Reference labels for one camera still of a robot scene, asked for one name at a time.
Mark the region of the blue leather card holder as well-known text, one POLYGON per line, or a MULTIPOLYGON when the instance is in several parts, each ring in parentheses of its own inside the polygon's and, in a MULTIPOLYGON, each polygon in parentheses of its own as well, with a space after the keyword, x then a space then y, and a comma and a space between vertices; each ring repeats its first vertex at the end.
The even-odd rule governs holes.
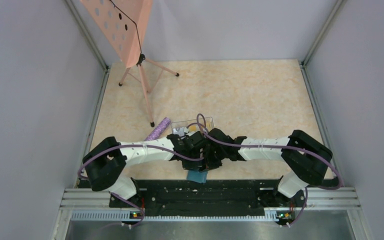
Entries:
POLYGON ((186 180, 198 183, 198 184, 205 184, 207 182, 207 171, 198 171, 198 170, 189 170, 187 172, 186 180))

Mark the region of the silver credit card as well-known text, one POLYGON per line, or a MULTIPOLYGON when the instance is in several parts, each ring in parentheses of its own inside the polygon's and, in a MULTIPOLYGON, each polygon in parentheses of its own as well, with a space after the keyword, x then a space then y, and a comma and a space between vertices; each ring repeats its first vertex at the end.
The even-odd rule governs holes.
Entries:
POLYGON ((176 127, 172 129, 172 133, 175 135, 179 135, 180 137, 186 135, 189 132, 187 127, 176 127))

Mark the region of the clear plastic card box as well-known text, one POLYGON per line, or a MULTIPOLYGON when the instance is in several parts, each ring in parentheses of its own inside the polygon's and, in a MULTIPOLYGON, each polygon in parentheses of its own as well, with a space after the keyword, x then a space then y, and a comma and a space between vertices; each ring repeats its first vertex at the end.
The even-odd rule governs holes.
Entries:
MULTIPOLYGON (((202 119, 202 117, 199 118, 199 123, 200 124, 204 124, 205 125, 206 123, 209 123, 209 122, 213 123, 213 128, 214 128, 215 126, 214 126, 214 121, 213 121, 212 117, 205 117, 204 119, 202 119)), ((187 127, 187 125, 189 125, 191 123, 197 123, 197 120, 196 119, 191 119, 191 120, 172 122, 170 124, 171 132, 172 132, 173 128, 187 127)))

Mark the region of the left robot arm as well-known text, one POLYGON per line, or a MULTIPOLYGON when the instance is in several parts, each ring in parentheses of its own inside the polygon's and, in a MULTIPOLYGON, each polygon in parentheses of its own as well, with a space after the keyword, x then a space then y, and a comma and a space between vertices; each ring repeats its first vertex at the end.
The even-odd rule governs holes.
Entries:
POLYGON ((86 173, 94 192, 107 191, 129 207, 140 202, 139 188, 134 180, 122 174, 123 169, 153 161, 186 161, 201 163, 204 148, 208 144, 200 132, 181 137, 169 134, 155 140, 141 142, 118 142, 107 137, 82 160, 81 170, 86 173))

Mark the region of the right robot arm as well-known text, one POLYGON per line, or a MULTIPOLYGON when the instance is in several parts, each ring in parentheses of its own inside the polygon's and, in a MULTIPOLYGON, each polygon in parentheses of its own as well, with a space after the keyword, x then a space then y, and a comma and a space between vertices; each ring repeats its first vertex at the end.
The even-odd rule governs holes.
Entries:
POLYGON ((333 153, 326 146, 302 130, 278 138, 256 139, 239 136, 235 139, 218 128, 201 130, 213 147, 213 158, 217 161, 279 161, 290 168, 283 175, 273 192, 273 200, 279 206, 287 206, 297 192, 308 186, 324 188, 327 169, 332 167, 333 153))

